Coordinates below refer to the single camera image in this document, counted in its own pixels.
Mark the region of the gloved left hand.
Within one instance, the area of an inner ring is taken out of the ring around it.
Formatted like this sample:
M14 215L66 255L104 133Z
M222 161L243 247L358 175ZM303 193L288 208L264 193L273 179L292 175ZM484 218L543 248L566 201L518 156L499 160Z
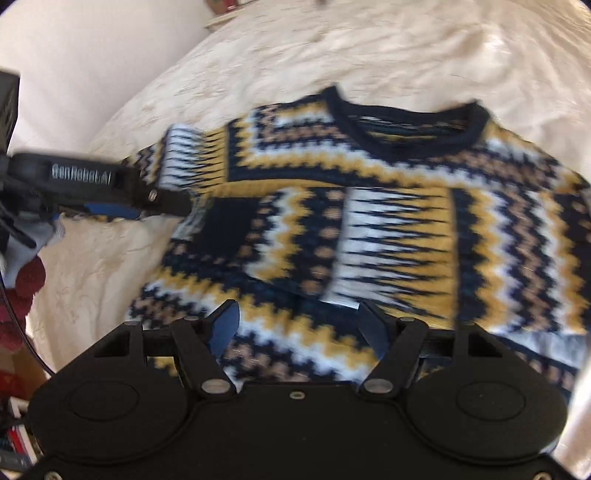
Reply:
M27 234L35 246L29 248L1 230L1 276L18 324L25 329L33 298L46 281L39 252L46 245L61 240L65 230L57 219L49 222L18 220L17 228Z

